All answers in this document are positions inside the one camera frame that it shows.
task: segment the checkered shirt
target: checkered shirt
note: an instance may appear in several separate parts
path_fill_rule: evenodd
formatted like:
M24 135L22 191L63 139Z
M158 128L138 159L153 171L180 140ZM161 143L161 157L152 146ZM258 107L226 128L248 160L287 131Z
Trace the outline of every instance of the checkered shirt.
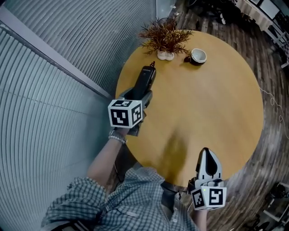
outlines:
M58 221L89 222L94 231L168 231L197 227L186 207L175 196L172 218L161 207L164 179L153 168L131 168L124 182L106 197L96 181L76 178L65 195L48 208L41 226Z

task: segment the cable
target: cable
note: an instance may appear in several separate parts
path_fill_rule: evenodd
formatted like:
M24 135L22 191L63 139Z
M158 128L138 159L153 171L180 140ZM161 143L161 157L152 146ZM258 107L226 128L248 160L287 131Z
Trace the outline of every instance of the cable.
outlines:
M117 189L119 183L120 183L120 182L117 182L116 186L114 187L113 192Z
M183 191L183 190L179 190L179 191L174 191L174 190L171 190L171 189L168 189L167 187L165 187L165 186L163 186L162 185L162 187L164 188L164 189L166 189L166 190L168 190L168 191L171 191L171 192L173 192L173 193L186 193L186 191Z
M193 204L193 201L191 201L191 204L190 204L190 206L189 206L189 208L188 208L188 211L190 210L190 207L191 207L192 204Z
M155 61L153 61L149 66L154 67Z
M113 166L114 166L114 170L116 171L116 174L117 174L117 178L118 178L118 181L119 181L120 183L122 183L122 182L123 182L123 180L121 180L121 179L119 178L119 175L118 175L118 171L117 171L117 167L116 167L116 164L114 163L114 164L113 164Z
M193 3L190 3L190 1L189 1L188 7L194 5L196 2L197 2L197 0L195 0Z
M274 96L271 93L268 93L267 91L263 90L261 87L259 87L261 91L265 92L267 95L271 95L271 99L270 99L270 104L273 106L274 104L276 104L277 106L279 106L281 108L282 114L279 116L279 122L283 122L284 125L284 132L285 132L285 136L287 137L287 139L289 139L288 135L287 135L287 131L286 131L286 125L283 119L283 108L281 107L281 105L279 105Z

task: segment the sleeve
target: sleeve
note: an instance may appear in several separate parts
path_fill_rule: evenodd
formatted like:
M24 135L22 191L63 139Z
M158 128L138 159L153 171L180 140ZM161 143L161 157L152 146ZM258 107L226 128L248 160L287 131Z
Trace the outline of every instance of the sleeve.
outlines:
M105 207L105 189L96 181L75 178L68 186L67 193L49 206L41 227L56 221L94 221Z

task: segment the wooden floor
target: wooden floor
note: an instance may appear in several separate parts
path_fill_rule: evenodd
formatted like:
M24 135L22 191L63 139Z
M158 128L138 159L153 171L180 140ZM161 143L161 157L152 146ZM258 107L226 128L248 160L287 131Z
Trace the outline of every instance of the wooden floor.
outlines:
M260 87L272 93L284 110L289 125L289 76L281 69L280 55L272 53L272 43L255 24L241 29L235 24L222 25L209 16L198 17L199 8L186 9L177 5L179 29L196 29L212 34L231 45L247 61ZM266 206L265 196L275 182L289 183L289 142L284 125L279 122L281 109L270 104L270 96L262 93L264 128L259 144L244 168L226 181L227 203L222 209L209 212L209 231L247 230L243 224L253 219Z

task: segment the table top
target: table top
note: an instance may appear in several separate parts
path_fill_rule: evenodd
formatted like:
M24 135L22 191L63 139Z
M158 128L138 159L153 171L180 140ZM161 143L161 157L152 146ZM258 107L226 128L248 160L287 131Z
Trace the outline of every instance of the table top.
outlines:
M224 41L202 32L194 32L186 48L203 49L207 61L193 66L183 62L185 54L159 60L138 47L121 71L116 93L133 87L142 67L155 61L147 117L139 136L127 137L127 146L140 164L183 187L196 176L204 147L219 158L223 180L232 176L253 154L263 128L261 92L246 61Z

